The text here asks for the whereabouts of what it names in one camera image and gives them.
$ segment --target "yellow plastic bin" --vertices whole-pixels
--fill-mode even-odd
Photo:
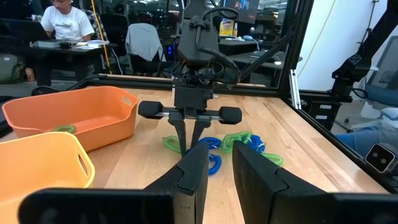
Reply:
[[[19,204],[49,187],[91,187],[95,170],[77,138],[45,133],[0,143],[0,223],[18,223]]]

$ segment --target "wooden tabletop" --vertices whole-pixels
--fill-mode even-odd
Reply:
[[[173,105],[169,91],[133,90],[140,101],[161,101]],[[202,137],[223,138],[226,134],[252,131],[266,142],[266,151],[282,156],[283,167],[327,192],[387,193],[370,176],[349,160],[332,143],[313,129],[278,98],[219,95],[208,102],[209,110],[238,106],[243,121],[230,126],[213,122]],[[193,121],[187,121],[187,136],[192,136]],[[181,155],[163,146],[163,137],[175,135],[167,119],[151,120],[137,115],[133,137],[91,151],[97,188],[143,189],[166,173]],[[16,138],[9,134],[1,139]],[[222,156],[220,171],[209,177],[204,223],[244,223],[234,186],[232,155]]]

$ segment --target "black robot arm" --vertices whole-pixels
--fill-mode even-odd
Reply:
[[[335,84],[331,93],[336,96],[349,96],[354,82],[360,81],[371,68],[372,57],[398,25],[398,0],[388,0],[387,9],[373,30],[368,30],[368,38],[361,43],[358,51],[332,73]]]

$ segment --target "white jacket on chair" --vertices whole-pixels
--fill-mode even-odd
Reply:
[[[145,23],[131,24],[126,36],[126,52],[151,62],[156,53],[163,54],[162,44],[154,26]]]

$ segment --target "desk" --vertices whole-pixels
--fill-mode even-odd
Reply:
[[[253,52],[237,54],[237,55],[230,55],[228,57],[232,61],[234,61],[240,69],[243,69],[243,68],[247,67],[247,64],[252,63],[255,60],[257,60],[257,58],[250,57],[251,54],[253,54]],[[280,65],[276,65],[275,63],[271,63],[271,62],[265,62],[255,72],[272,76],[270,87],[278,87],[280,71],[282,71],[284,69],[284,65],[285,65],[284,62],[282,62]],[[245,79],[243,81],[249,82],[250,77],[248,77],[247,79]]]
[[[173,105],[170,91],[126,91],[136,95],[140,101],[159,100],[165,106]],[[267,152],[284,158],[285,169],[327,192],[387,193],[279,98],[219,95],[208,102],[209,110],[218,110],[220,106],[243,108],[242,122],[235,126],[213,122],[202,136],[222,138],[226,134],[251,130],[267,143]],[[192,135],[193,124],[192,120],[187,121],[187,136]],[[133,137],[89,153],[96,169],[94,186],[117,189],[146,187],[180,159],[180,155],[165,149],[162,143],[163,137],[172,134],[176,133],[167,119],[137,116]],[[0,141],[15,138],[9,134]],[[220,171],[208,179],[203,222],[242,224],[232,155],[221,156],[223,164]]]
[[[117,44],[108,44],[108,49],[117,47]],[[42,60],[47,54],[69,54],[69,55],[87,55],[92,57],[94,63],[95,73],[102,72],[102,59],[100,54],[103,53],[103,48],[96,49],[77,49],[72,47],[70,49],[57,48],[46,48],[46,47],[29,47],[27,45],[4,45],[0,44],[0,52],[8,54],[21,55],[25,58],[32,58],[36,60]]]
[[[227,39],[221,39],[218,45],[225,45],[225,46],[242,46],[242,45],[256,45],[257,44],[253,40],[227,40]]]

